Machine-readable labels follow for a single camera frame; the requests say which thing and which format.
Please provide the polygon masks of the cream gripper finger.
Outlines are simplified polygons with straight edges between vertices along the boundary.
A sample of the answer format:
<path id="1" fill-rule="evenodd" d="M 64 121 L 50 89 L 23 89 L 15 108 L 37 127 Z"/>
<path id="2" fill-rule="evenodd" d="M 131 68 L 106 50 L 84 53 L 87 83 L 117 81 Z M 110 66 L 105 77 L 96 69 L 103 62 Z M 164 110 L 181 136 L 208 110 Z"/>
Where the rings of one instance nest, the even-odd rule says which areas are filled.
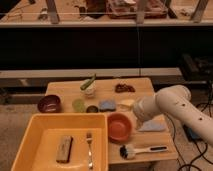
<path id="1" fill-rule="evenodd" d="M 142 127 L 143 123 L 140 120 L 136 120 L 136 130 L 139 130 Z"/>

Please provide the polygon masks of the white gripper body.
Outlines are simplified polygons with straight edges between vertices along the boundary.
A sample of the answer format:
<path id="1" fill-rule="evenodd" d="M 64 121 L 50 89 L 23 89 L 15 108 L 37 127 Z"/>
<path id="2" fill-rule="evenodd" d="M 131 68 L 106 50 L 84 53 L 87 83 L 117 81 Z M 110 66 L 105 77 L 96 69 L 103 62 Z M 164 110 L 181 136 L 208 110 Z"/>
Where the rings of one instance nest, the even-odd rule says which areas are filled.
<path id="1" fill-rule="evenodd" d="M 155 96 L 144 96 L 133 104 L 133 113 L 140 122 L 146 122 L 160 114 Z"/>

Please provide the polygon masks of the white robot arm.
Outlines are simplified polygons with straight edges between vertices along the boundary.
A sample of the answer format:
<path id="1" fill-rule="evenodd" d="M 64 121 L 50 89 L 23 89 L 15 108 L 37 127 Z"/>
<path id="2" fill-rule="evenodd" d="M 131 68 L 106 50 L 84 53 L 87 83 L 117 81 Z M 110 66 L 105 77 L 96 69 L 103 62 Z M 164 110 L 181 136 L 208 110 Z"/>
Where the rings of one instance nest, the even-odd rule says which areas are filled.
<path id="1" fill-rule="evenodd" d="M 191 128 L 213 147 L 213 118 L 198 110 L 191 102 L 191 92 L 183 85 L 162 88 L 133 104 L 133 113 L 140 122 L 159 114 L 171 115 Z"/>

